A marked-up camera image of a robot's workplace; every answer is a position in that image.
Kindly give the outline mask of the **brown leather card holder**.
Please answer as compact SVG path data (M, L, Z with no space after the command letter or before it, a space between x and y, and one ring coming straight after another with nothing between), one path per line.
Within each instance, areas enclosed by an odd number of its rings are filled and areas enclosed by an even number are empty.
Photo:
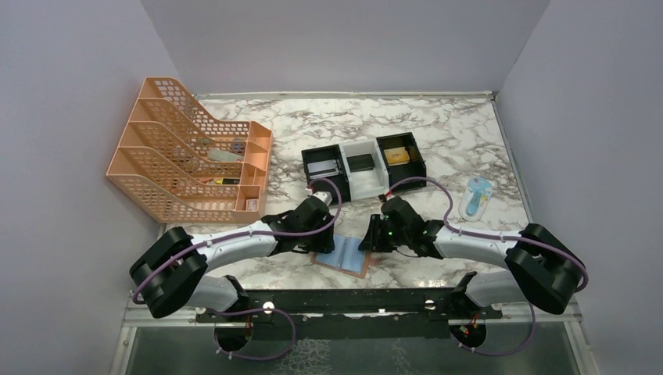
M371 263L371 253L360 250L362 240L358 237L335 234L333 242L335 247L332 252L314 253L311 262L330 270L364 279Z

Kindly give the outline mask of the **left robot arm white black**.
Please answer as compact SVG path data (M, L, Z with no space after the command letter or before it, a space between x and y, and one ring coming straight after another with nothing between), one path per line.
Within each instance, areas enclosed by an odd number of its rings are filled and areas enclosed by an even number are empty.
M192 235L183 227L173 227L131 266L129 275L135 284L131 298L137 305L146 305L156 319L185 306L221 314L247 309L248 295L237 279L211 277L210 271L287 252L333 251L331 202L328 192L319 191L293 210L216 234Z

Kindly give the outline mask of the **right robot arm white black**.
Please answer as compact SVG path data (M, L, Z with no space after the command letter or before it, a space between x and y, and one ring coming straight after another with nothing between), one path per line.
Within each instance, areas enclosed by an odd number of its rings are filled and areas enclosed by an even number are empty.
M422 258L469 259L497 267L496 272L463 276L442 303L455 316L512 302L560 315L586 274L579 258L539 224L508 233L454 230L442 220L424 220L409 202L396 197L371 216L359 249L393 252L402 246Z

